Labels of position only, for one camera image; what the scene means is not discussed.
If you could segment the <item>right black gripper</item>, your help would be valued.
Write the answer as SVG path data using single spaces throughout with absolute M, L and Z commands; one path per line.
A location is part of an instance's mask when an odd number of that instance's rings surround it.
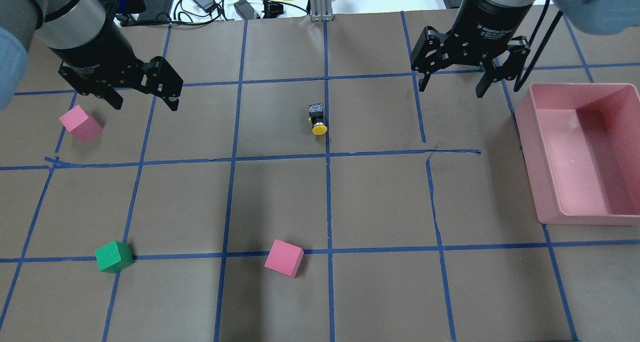
M 448 34 L 425 26 L 410 55 L 411 69 L 422 75 L 418 91 L 424 92 L 431 75 L 450 65 L 483 67 L 477 98 L 492 83 L 521 76 L 531 48 L 525 36 L 514 36 L 534 1 L 462 0 Z M 506 51 L 505 62 L 496 66 L 493 59 Z

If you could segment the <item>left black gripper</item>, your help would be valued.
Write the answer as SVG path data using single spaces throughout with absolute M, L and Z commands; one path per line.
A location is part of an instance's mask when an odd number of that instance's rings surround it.
M 121 110 L 124 99 L 113 86 L 151 94 L 162 99 L 172 112 L 178 111 L 183 78 L 165 57 L 155 56 L 147 62 L 139 59 L 114 24 L 103 25 L 100 32 L 83 45 L 59 49 L 58 57 L 78 78 L 96 85 L 97 97 L 117 111 Z

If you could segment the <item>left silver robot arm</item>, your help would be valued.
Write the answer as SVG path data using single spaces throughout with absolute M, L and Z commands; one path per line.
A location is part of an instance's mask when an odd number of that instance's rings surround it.
M 119 110 L 118 89 L 134 89 L 176 111 L 183 78 L 162 56 L 139 59 L 114 22 L 143 10 L 143 0 L 1 0 L 1 107 L 12 102 L 37 38 L 61 60 L 58 74 L 78 94 Z

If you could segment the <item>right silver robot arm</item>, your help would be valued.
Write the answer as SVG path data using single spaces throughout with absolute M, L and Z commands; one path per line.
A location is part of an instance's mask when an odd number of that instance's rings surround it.
M 639 16 L 639 0 L 461 0 L 450 30 L 423 28 L 410 67 L 422 75 L 419 92 L 434 73 L 454 65 L 483 68 L 478 98 L 503 80 L 519 91 L 562 18 L 583 33 L 608 36 L 638 27 Z

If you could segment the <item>green cube near left arm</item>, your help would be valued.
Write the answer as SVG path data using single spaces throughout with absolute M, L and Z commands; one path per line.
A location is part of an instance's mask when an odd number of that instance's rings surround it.
M 134 263 L 131 247 L 125 242 L 112 241 L 94 251 L 100 272 L 115 274 Z

